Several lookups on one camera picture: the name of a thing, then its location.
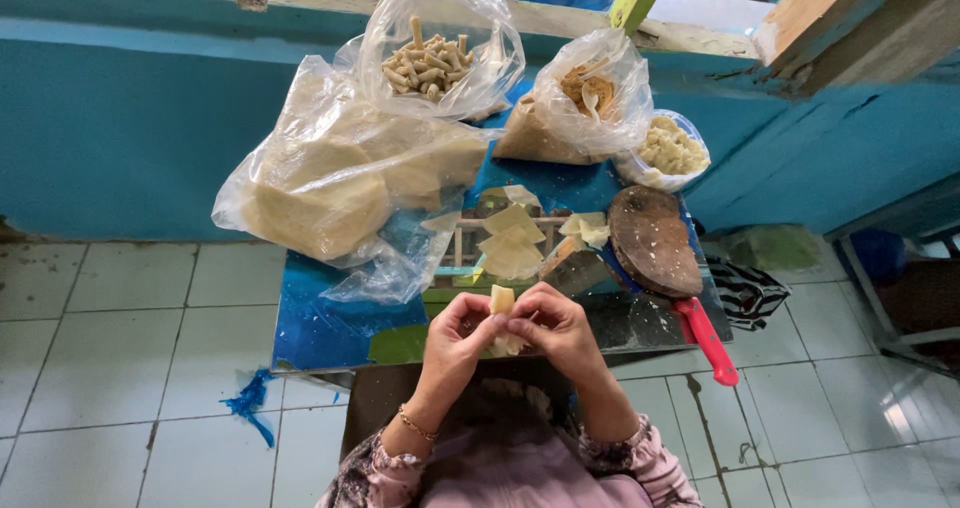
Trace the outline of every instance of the tile floor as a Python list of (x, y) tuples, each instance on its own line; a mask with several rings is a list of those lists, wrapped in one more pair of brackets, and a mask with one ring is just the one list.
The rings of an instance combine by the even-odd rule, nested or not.
[[(270, 360), (270, 244), (0, 246), (0, 508), (309, 507), (346, 396), (268, 383), (257, 430), (218, 399)], [(960, 508), (960, 386), (876, 355), (835, 258), (727, 347), (617, 367), (710, 508)]]

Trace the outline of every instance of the person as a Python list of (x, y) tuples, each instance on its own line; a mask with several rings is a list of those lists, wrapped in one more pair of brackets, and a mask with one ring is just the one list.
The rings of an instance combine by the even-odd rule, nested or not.
[[(471, 382), (480, 354), (506, 333), (570, 379), (579, 428), (565, 428), (571, 420), (556, 407), (551, 417), (550, 400), (532, 386)], [(489, 296), (458, 294), (430, 323), (413, 396), (343, 459), (317, 508), (410, 504), (702, 507), (607, 369), (583, 308), (544, 282), (509, 316), (491, 316)]]

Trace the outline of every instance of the black and white striped bag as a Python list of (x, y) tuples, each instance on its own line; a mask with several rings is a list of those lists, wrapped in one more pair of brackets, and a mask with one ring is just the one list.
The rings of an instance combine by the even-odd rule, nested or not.
[(706, 264), (729, 324), (735, 328), (752, 332), (765, 328), (766, 318), (790, 295), (790, 289), (766, 271), (737, 266), (716, 257), (706, 257)]

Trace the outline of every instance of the cutting board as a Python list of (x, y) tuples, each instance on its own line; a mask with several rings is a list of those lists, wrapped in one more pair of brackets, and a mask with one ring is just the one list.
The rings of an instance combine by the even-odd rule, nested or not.
[(620, 266), (644, 289), (675, 298), (701, 293), (704, 283), (680, 221), (677, 198), (635, 185), (606, 211), (609, 240)]

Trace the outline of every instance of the blue wall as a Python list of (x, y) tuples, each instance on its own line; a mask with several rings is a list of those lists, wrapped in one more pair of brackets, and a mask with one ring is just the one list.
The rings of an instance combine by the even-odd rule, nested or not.
[(67, 239), (229, 240), (225, 178), (295, 65), (0, 41), (0, 214)]
[[(296, 70), (288, 58), (303, 45), (330, 59), (363, 29), (352, 15), (284, 7), (258, 14), (219, 0), (68, 2), (0, 0), (0, 214), (15, 228), (65, 239), (245, 238), (213, 226), (210, 210), (228, 174), (273, 128)], [(193, 15), (185, 13), (191, 3)], [(12, 35), (4, 23), (16, 16), (110, 26), (126, 10), (143, 38), (122, 46), (144, 50), (41, 42), (49, 34)], [(294, 46), (274, 61), (225, 54), (222, 39), (164, 51), (149, 43), (171, 45), (153, 31), (162, 26)], [(562, 44), (527, 38), (528, 73)], [(697, 93), (685, 89), (687, 77), (702, 73), (696, 56), (649, 57), (656, 107), (690, 118), (710, 150), (713, 164), (687, 192), (709, 229), (799, 222), (829, 231), (960, 171), (953, 72), (791, 102)]]

